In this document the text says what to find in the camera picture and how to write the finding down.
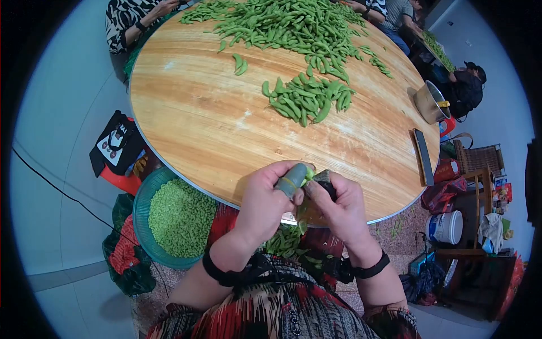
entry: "hand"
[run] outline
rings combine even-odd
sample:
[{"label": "hand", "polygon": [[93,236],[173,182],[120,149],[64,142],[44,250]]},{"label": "hand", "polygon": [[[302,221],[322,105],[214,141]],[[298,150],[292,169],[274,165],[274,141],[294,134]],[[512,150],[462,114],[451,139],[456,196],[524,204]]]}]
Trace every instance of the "hand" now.
[{"label": "hand", "polygon": [[367,7],[365,5],[360,4],[359,2],[355,2],[353,0],[345,0],[346,5],[352,8],[355,12],[365,12],[367,10]]},{"label": "hand", "polygon": [[154,6],[149,14],[156,20],[171,13],[177,6],[179,6],[179,0],[162,0]]},{"label": "hand", "polygon": [[257,247],[271,239],[279,227],[282,215],[292,212],[295,206],[303,202],[301,189],[295,192],[293,202],[283,191],[273,189],[279,178],[298,163],[300,161],[279,161],[250,175],[234,228],[246,242]]},{"label": "hand", "polygon": [[309,181],[305,191],[322,211],[333,235],[346,246],[370,238],[362,187],[335,172],[330,172],[330,180],[337,191],[337,202],[333,202],[329,193],[316,181]]}]

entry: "black jacket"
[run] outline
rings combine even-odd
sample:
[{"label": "black jacket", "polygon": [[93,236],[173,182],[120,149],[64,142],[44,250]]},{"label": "black jacket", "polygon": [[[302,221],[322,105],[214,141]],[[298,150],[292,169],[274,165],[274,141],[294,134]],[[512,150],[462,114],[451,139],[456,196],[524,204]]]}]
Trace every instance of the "black jacket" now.
[{"label": "black jacket", "polygon": [[456,71],[454,75],[457,82],[452,82],[451,86],[457,101],[451,112],[455,118],[461,118],[482,101],[482,81],[468,71]]}]

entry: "wrist strap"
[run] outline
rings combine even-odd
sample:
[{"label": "wrist strap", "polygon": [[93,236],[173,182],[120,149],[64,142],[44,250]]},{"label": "wrist strap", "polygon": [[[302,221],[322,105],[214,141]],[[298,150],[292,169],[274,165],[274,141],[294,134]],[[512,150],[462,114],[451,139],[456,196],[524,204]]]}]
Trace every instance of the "wrist strap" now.
[{"label": "wrist strap", "polygon": [[141,23],[141,20],[138,20],[138,22],[135,23],[135,26],[142,32],[147,30],[147,28]]},{"label": "wrist strap", "polygon": [[366,6],[367,6],[367,10],[365,11],[365,13],[362,14],[362,16],[363,16],[363,19],[368,20],[369,19],[369,12],[371,11],[371,8],[369,7],[369,5],[366,5]]},{"label": "wrist strap", "polygon": [[382,272],[384,267],[386,267],[389,263],[390,263],[390,258],[384,252],[384,250],[382,250],[382,257],[373,267],[369,267],[369,268],[353,267],[352,273],[356,278],[360,278],[360,279],[371,278],[379,274],[380,272]]},{"label": "wrist strap", "polygon": [[270,269],[269,265],[266,265],[267,260],[261,254],[256,253],[250,260],[248,260],[247,265],[241,272],[228,271],[224,272],[212,262],[211,256],[209,255],[209,248],[205,249],[205,254],[203,254],[203,268],[207,274],[218,281],[220,286],[224,287],[233,287],[238,286],[253,279],[263,272]]}]

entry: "smartphone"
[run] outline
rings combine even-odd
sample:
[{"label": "smartphone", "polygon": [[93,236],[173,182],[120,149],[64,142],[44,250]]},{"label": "smartphone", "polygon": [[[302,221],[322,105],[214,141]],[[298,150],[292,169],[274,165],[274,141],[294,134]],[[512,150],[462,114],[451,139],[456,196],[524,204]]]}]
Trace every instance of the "smartphone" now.
[{"label": "smartphone", "polygon": [[414,137],[416,138],[416,146],[418,147],[418,155],[420,156],[420,163],[422,164],[423,179],[426,186],[433,186],[433,170],[431,167],[431,161],[429,160],[429,151],[427,150],[427,144],[425,143],[425,137],[422,131],[414,129]]}]

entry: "metal pot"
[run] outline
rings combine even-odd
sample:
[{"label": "metal pot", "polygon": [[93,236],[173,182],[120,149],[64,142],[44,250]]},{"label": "metal pot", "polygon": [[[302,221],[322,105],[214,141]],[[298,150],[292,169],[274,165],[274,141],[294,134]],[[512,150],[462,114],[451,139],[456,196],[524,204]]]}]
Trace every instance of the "metal pot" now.
[{"label": "metal pot", "polygon": [[423,119],[429,124],[435,124],[450,119],[450,109],[447,107],[439,107],[437,102],[445,101],[442,93],[429,80],[425,81],[425,85],[414,94],[414,103]]}]

